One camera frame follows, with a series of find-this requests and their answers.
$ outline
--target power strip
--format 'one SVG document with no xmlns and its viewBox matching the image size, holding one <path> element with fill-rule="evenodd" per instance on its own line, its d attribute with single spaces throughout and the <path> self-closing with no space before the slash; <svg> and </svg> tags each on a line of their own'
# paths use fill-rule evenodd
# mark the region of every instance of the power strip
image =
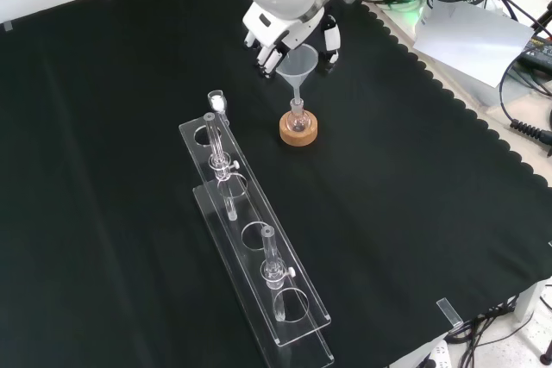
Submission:
<svg viewBox="0 0 552 368">
<path fill-rule="evenodd" d="M 436 368 L 452 368 L 447 342 L 444 340 L 439 342 L 439 344 L 431 352 L 430 359 L 435 361 Z"/>
</svg>

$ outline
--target test tube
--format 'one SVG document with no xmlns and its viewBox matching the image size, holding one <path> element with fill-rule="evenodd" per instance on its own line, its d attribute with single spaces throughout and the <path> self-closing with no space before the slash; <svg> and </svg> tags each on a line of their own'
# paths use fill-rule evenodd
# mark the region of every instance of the test tube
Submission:
<svg viewBox="0 0 552 368">
<path fill-rule="evenodd" d="M 219 183 L 219 188 L 224 199 L 224 206 L 226 207 L 226 213 L 230 221 L 238 220 L 238 213 L 235 210 L 234 198 L 230 191 L 228 181 L 221 181 Z"/>
<path fill-rule="evenodd" d="M 221 137 L 218 135 L 218 128 L 215 124 L 215 115 L 212 112 L 208 112 L 205 114 L 204 120 L 205 127 L 207 128 L 207 135 L 209 135 L 210 149 L 213 152 L 213 166 L 216 168 L 215 175 L 218 180 L 218 188 L 223 196 L 224 206 L 226 207 L 226 213 L 228 214 L 229 220 L 236 221 L 238 214 L 235 210 L 234 198 L 232 197 L 229 186 L 229 161 L 224 155 Z"/>
<path fill-rule="evenodd" d="M 279 290 L 284 285 L 284 272 L 278 257 L 276 233 L 272 226 L 264 226 L 260 230 L 260 235 L 262 236 L 262 245 L 266 259 L 265 278 L 267 279 L 267 286 L 272 291 L 274 317 L 276 321 L 285 321 L 284 297 L 283 295 L 279 295 Z"/>
<path fill-rule="evenodd" d="M 278 257 L 278 247 L 276 246 L 276 233 L 272 226 L 264 226 L 260 231 L 262 236 L 262 245 L 265 251 L 265 276 L 267 285 L 270 289 L 279 289 L 284 284 L 284 272 L 282 264 Z"/>
<path fill-rule="evenodd" d="M 213 165 L 217 168 L 223 167 L 224 157 L 223 144 L 221 143 L 221 137 L 218 135 L 218 128 L 215 124 L 215 114 L 208 112 L 204 116 L 205 127 L 207 128 L 207 135 L 209 136 L 210 149 L 213 152 Z"/>
</svg>

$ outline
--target white table leg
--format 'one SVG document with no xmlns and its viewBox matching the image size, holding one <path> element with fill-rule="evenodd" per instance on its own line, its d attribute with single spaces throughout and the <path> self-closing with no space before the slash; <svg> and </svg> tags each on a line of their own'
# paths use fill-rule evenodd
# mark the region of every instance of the white table leg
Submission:
<svg viewBox="0 0 552 368">
<path fill-rule="evenodd" d="M 519 294 L 516 310 L 514 310 L 514 315 L 519 322 L 525 323 L 529 320 L 535 310 L 535 306 L 538 303 L 541 294 L 543 293 L 546 282 L 546 280 L 538 282 L 525 292 Z"/>
</svg>

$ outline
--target clear acrylic rack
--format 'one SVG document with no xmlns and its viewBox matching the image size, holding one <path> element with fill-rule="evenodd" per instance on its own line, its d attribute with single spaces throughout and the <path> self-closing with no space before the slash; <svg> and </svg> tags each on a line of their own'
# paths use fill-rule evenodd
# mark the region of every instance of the clear acrylic rack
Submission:
<svg viewBox="0 0 552 368">
<path fill-rule="evenodd" d="M 180 126 L 203 184 L 193 190 L 270 368 L 322 368 L 331 318 L 259 186 L 224 113 Z"/>
</svg>

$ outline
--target table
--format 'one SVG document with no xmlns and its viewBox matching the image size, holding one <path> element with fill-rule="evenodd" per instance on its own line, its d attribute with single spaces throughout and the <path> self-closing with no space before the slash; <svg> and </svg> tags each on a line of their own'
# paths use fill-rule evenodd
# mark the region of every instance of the table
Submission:
<svg viewBox="0 0 552 368">
<path fill-rule="evenodd" d="M 485 120 L 490 128 L 498 131 L 500 138 L 508 142 L 511 150 L 518 153 L 523 162 L 531 166 L 535 174 L 546 178 L 549 185 L 552 183 L 552 160 L 548 158 L 549 149 L 540 145 L 540 143 L 527 140 L 523 135 L 511 130 L 509 120 L 499 105 L 496 104 L 496 99 L 493 100 L 493 95 L 498 94 L 497 89 L 471 79 L 469 76 L 413 49 L 416 25 L 414 16 L 418 16 L 419 7 L 412 5 L 388 9 L 385 6 L 376 7 L 368 3 L 365 3 L 365 5 L 386 25 L 391 35 L 396 36 L 402 45 L 408 47 L 409 51 L 420 57 L 420 60 L 433 73 L 435 79 L 438 79 L 447 89 L 453 91 L 455 97 L 461 99 L 466 108 L 475 111 L 478 118 Z M 505 102 L 511 114 L 515 114 L 514 116 L 518 119 L 539 128 L 550 129 L 549 117 L 552 102 L 548 98 L 542 97 L 508 78 L 505 82 Z M 543 280 L 520 293 L 514 312 L 520 324 L 525 323 L 530 318 L 539 297 L 543 293 L 545 284 L 546 281 Z M 442 334 L 420 346 L 417 350 L 391 364 L 391 368 L 416 367 L 444 336 L 446 334 Z"/>
<path fill-rule="evenodd" d="M 0 35 L 2 365 L 261 366 L 178 131 L 214 89 L 332 316 L 336 366 L 432 341 L 443 297 L 468 319 L 550 274 L 546 184 L 360 5 L 333 4 L 340 65 L 304 84 L 316 145 L 284 146 L 288 89 L 245 65 L 248 6 L 81 0 Z"/>
</svg>

